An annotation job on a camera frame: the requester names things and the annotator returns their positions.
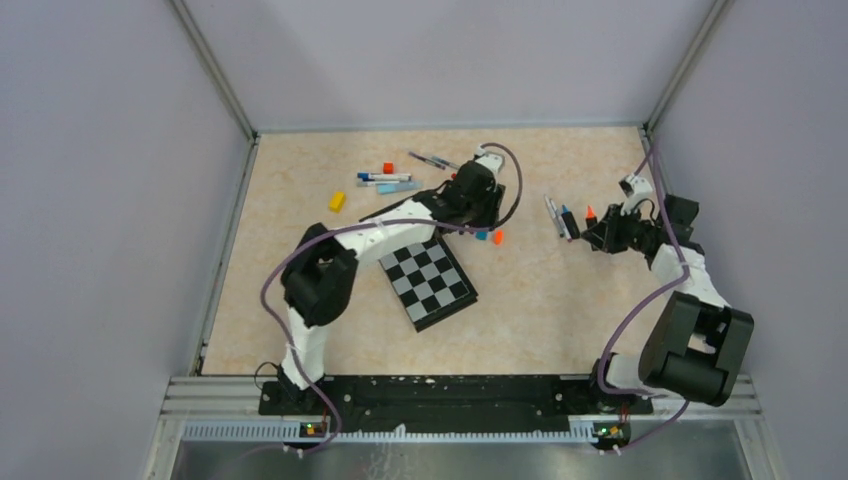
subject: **metal base plate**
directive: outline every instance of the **metal base plate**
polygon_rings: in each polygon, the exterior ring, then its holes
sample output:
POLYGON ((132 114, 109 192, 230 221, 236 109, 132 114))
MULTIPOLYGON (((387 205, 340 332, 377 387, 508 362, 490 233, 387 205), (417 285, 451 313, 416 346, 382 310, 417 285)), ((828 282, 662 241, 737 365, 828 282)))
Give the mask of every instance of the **metal base plate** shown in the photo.
MULTIPOLYGON (((605 413, 587 376, 334 376, 318 386, 339 409, 344 432, 513 433, 569 431, 569 415, 605 413)), ((320 400, 295 402, 276 381, 265 382, 260 415, 323 415, 320 400)), ((631 414, 650 414, 648 401, 631 414)))

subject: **yellow block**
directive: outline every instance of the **yellow block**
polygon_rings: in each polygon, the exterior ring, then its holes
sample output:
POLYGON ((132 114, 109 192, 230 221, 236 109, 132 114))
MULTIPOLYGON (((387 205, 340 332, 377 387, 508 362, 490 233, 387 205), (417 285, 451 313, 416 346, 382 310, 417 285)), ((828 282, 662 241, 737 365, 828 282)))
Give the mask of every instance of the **yellow block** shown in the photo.
POLYGON ((339 213, 342 211, 342 207, 344 206, 345 196, 344 192, 336 192, 333 195, 333 199, 330 200, 330 210, 339 213))

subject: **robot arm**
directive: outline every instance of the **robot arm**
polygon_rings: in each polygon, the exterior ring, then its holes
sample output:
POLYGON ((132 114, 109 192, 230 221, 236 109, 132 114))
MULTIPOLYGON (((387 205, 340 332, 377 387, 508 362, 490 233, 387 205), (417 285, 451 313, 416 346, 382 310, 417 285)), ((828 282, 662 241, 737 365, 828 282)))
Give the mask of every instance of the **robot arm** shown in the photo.
MULTIPOLYGON (((383 226, 382 223, 419 219, 493 227, 498 221, 505 190, 496 180, 503 164, 503 156, 478 148, 474 158, 460 167, 456 178, 445 182, 443 187, 418 192, 361 222, 376 223, 377 228, 340 233, 292 261, 281 277, 294 339, 294 345, 288 346, 282 362, 285 378, 280 379, 289 390, 308 387, 294 364, 293 348, 310 380, 324 376, 328 326, 347 308, 359 268, 367 268, 400 248, 425 242, 437 231, 450 231, 433 224, 383 226)), ((315 224, 306 231, 300 244, 326 232, 324 225, 315 224)))
MULTIPOLYGON (((643 253, 661 284, 680 278, 683 265, 670 245, 662 219, 643 220, 638 209, 653 193, 650 184, 628 175, 620 185, 627 200, 610 205, 604 218, 582 238, 611 254, 628 249, 643 253)), ((619 388, 658 394, 671 391, 690 401, 720 406, 739 374, 754 320, 731 308, 716 291, 707 273, 704 250, 690 241, 698 203, 673 195, 662 201, 689 266, 689 278, 675 287, 641 356, 614 356, 606 379, 619 388), (703 348, 690 347, 693 336, 703 341, 703 348)))

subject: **black and white checkered board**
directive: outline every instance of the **black and white checkered board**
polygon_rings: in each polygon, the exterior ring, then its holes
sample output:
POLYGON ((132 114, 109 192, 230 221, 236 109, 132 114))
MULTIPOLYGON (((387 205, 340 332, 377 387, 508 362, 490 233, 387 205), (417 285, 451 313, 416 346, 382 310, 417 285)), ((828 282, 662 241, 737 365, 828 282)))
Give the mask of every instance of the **black and white checkered board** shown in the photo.
POLYGON ((477 290, 441 237, 401 248, 380 264, 416 331, 477 301, 477 290))

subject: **gray wall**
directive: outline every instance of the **gray wall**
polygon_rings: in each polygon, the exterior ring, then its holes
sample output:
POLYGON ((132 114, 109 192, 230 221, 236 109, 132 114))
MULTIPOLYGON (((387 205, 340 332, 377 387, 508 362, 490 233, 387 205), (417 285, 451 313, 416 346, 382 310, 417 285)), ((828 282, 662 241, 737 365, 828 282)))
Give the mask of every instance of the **gray wall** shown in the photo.
POLYGON ((740 1, 661 128, 795 478, 844 478, 848 3, 740 1))
POLYGON ((246 142, 164 1, 0 6, 0 478, 138 478, 246 142))
POLYGON ((267 129, 642 122, 712 0, 188 0, 267 129))

